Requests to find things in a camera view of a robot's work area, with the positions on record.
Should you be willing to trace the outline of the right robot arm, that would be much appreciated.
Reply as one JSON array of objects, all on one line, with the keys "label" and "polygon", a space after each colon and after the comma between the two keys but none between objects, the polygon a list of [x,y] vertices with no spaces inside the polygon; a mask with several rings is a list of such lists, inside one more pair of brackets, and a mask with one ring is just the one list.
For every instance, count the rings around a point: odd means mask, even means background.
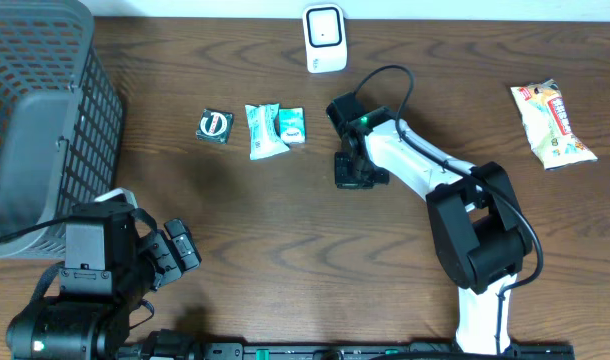
[{"label": "right robot arm", "polygon": [[425,201],[436,256],[458,288],[456,347],[516,355],[509,297],[533,236],[506,171],[458,160],[419,137],[387,107],[364,108],[353,92],[326,108],[341,140],[334,159],[340,189],[371,189],[396,176]]}]

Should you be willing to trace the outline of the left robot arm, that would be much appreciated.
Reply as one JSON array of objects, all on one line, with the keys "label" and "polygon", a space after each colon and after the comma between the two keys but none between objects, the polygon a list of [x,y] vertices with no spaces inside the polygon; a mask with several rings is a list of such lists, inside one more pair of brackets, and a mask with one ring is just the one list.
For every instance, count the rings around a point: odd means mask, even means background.
[{"label": "left robot arm", "polygon": [[117,359],[149,292],[196,270],[201,257],[179,218],[159,226],[117,188],[77,204],[65,220],[66,254],[41,275],[10,322],[14,359]]}]

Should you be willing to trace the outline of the green tissue pack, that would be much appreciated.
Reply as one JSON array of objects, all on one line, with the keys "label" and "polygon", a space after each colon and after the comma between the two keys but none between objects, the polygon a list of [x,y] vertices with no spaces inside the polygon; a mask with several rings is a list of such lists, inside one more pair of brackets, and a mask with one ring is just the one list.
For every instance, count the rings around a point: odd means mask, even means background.
[{"label": "green tissue pack", "polygon": [[305,142],[306,131],[302,108],[281,108],[279,110],[279,135],[286,144]]}]

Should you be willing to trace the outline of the white blue snack bag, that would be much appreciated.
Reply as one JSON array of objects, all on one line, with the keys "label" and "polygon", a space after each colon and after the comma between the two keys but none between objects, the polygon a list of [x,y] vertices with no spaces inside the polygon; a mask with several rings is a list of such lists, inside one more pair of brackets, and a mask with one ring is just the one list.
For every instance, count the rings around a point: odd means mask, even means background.
[{"label": "white blue snack bag", "polygon": [[572,131],[558,83],[540,83],[510,88],[521,114],[531,151],[545,170],[596,162],[597,156]]}]

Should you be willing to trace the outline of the light green wipes pack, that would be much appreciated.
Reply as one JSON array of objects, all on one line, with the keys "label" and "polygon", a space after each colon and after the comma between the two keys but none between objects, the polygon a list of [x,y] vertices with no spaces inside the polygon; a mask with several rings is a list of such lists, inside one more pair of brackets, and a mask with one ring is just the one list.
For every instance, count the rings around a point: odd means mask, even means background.
[{"label": "light green wipes pack", "polygon": [[246,117],[250,131],[250,159],[260,160],[289,151],[289,147],[277,134],[275,120],[280,105],[246,105]]}]

